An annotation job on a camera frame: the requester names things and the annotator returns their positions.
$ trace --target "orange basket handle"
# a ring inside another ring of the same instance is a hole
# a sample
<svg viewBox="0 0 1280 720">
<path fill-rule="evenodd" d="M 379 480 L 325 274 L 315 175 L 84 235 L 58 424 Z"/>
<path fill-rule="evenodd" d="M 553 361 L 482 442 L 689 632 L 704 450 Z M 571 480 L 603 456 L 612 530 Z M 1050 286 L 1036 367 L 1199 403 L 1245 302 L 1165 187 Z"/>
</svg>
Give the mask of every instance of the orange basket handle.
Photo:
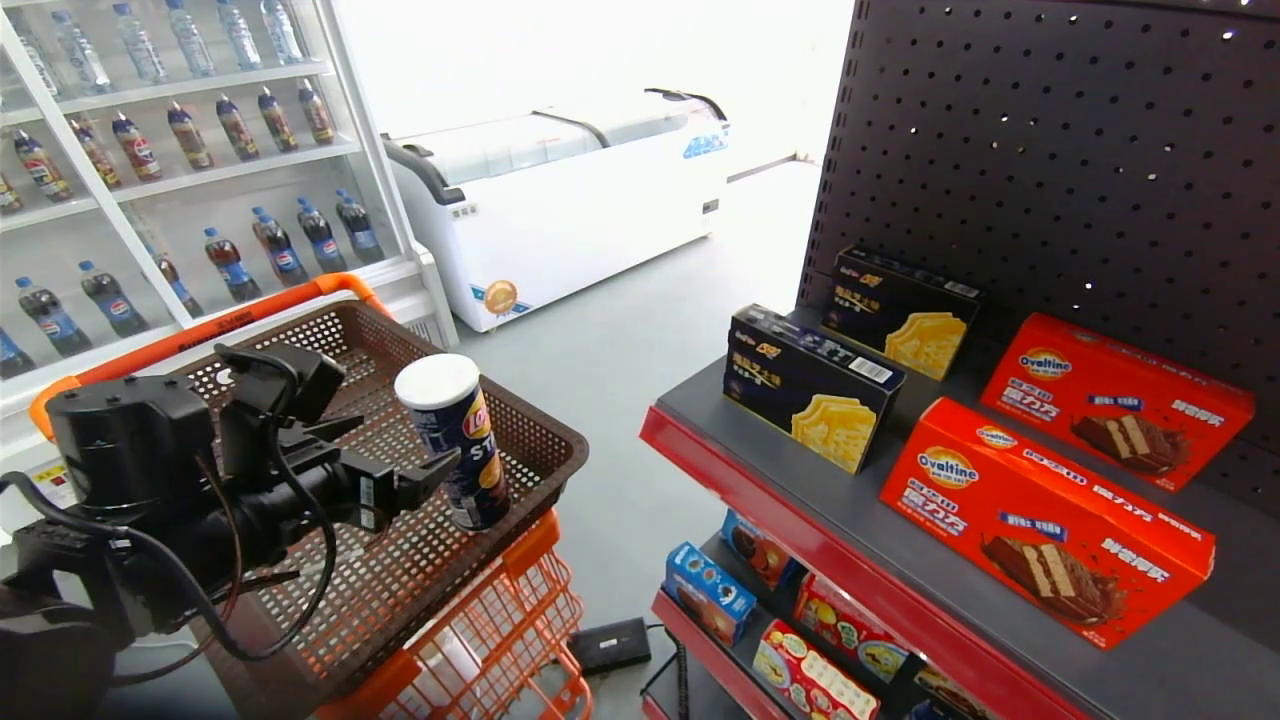
<svg viewBox="0 0 1280 720">
<path fill-rule="evenodd" d="M 356 297 L 383 315 L 387 315 L 388 318 L 392 316 L 392 314 L 387 311 L 387 306 L 384 306 L 381 301 L 378 300 L 378 296 L 374 295 L 374 291 L 370 290 L 369 286 L 365 284 L 365 281 L 360 279 L 357 275 L 353 275 L 352 273 L 330 273 L 328 275 L 320 275 L 311 282 L 291 287 L 284 292 L 278 292 L 270 297 L 259 300 L 252 305 L 237 307 L 234 311 L 220 318 L 189 327 L 179 333 L 157 340 L 151 345 L 143 345 L 133 352 L 127 352 L 96 368 L 90 368 L 78 375 L 61 378 L 42 389 L 40 395 L 31 401 L 31 407 L 27 409 L 27 414 L 31 415 L 31 420 L 37 428 L 40 428 L 40 432 L 45 436 L 45 438 L 52 439 L 54 428 L 49 421 L 49 413 L 45 411 L 45 404 L 49 402 L 55 395 L 88 383 L 114 380 L 125 375 L 132 375 L 155 365 L 156 363 L 160 363 L 161 360 L 168 360 L 179 352 L 184 352 L 192 347 L 197 347 L 211 340 L 223 337 L 229 332 L 238 331 L 246 325 L 270 318 L 271 315 L 284 313 L 285 310 L 296 307 L 308 300 L 315 300 L 316 297 L 332 295 L 344 290 L 353 292 Z"/>
</svg>

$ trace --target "black pegboard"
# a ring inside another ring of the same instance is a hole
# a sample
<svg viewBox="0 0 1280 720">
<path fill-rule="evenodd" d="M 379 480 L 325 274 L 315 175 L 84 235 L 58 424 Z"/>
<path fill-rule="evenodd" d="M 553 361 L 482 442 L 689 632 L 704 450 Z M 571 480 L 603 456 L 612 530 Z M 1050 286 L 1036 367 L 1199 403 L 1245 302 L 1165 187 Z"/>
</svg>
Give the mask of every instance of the black pegboard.
<svg viewBox="0 0 1280 720">
<path fill-rule="evenodd" d="M 858 0 L 799 304 L 861 243 L 989 288 L 997 336 L 1042 310 L 1249 388 L 1222 489 L 1280 518 L 1276 18 Z"/>
</svg>

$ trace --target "white chest freezer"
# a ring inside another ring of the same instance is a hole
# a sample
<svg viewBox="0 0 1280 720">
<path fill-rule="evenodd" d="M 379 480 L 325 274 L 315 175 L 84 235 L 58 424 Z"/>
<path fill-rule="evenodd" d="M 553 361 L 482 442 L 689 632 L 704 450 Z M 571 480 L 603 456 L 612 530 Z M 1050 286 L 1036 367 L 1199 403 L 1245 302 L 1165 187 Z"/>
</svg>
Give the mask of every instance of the white chest freezer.
<svg viewBox="0 0 1280 720">
<path fill-rule="evenodd" d="M 453 314 L 488 331 L 712 232 L 728 122 L 646 90 L 387 141 Z"/>
</svg>

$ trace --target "biscuit box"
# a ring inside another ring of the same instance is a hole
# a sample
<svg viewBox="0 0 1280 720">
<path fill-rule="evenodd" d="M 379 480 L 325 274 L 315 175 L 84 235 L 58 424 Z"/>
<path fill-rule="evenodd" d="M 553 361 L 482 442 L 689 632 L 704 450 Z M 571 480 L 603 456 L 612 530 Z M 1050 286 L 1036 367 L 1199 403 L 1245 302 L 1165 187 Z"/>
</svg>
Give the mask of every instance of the biscuit box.
<svg viewBox="0 0 1280 720">
<path fill-rule="evenodd" d="M 869 610 L 813 573 L 800 585 L 795 618 L 831 644 L 856 657 L 873 675 L 893 682 L 910 651 Z"/>
<path fill-rule="evenodd" d="M 732 507 L 724 512 L 721 538 L 751 565 L 771 591 L 800 571 L 800 564 L 787 555 L 787 551 L 778 547 L 773 538 L 758 530 Z"/>
<path fill-rule="evenodd" d="M 856 473 L 906 373 L 785 315 L 733 315 L 724 395 L 805 447 Z"/>
<path fill-rule="evenodd" d="M 1213 570 L 1213 536 L 946 397 L 881 500 L 1101 648 Z"/>
<path fill-rule="evenodd" d="M 836 256 L 822 324 L 941 380 L 986 292 L 850 247 Z"/>
<path fill-rule="evenodd" d="M 1253 395 L 1169 360 L 1034 314 L 982 402 L 1181 489 L 1253 418 Z"/>
<path fill-rule="evenodd" d="M 849 679 L 782 620 L 760 637 L 755 674 L 787 696 L 806 717 L 870 720 L 879 701 Z"/>
<path fill-rule="evenodd" d="M 755 596 L 687 542 L 667 556 L 662 587 L 699 625 L 730 646 L 742 637 L 755 609 Z"/>
</svg>

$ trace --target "orange shopping cart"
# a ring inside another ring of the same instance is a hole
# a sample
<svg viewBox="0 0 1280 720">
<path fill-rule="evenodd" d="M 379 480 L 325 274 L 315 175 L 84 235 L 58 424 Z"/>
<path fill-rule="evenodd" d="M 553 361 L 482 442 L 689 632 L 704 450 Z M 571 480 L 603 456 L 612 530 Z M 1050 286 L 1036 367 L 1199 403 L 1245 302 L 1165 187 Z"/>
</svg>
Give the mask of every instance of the orange shopping cart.
<svg viewBox="0 0 1280 720">
<path fill-rule="evenodd" d="M 123 357 L 64 378 L 32 404 L 36 425 L 51 436 L 45 404 L 82 384 L 118 379 L 246 328 L 297 305 L 349 291 L 335 301 L 237 342 L 261 348 L 287 342 L 324 352 L 347 370 L 332 415 L 362 415 L 339 445 L 396 466 L 417 466 L 426 452 L 396 400 L 392 383 L 408 363 L 439 352 L 392 320 L 353 274 L 319 277 L 209 320 Z M 174 374 L 189 378 L 216 413 L 233 380 L 215 356 Z M 439 497 L 397 518 L 376 539 L 339 527 L 343 562 L 312 620 L 279 655 L 241 662 L 210 643 L 206 657 L 243 717 L 489 719 L 518 706 L 539 717 L 585 719 L 590 691 L 564 642 L 577 629 L 581 601 L 553 546 L 552 506 L 586 461 L 586 441 L 502 386 L 481 379 L 498 438 L 509 514 L 485 533 L 447 519 Z M 308 537 L 268 573 L 320 565 L 323 542 Z M 243 642 L 279 634 L 306 603 L 315 573 L 242 596 L 228 628 Z M 207 629 L 192 628 L 200 639 Z"/>
</svg>

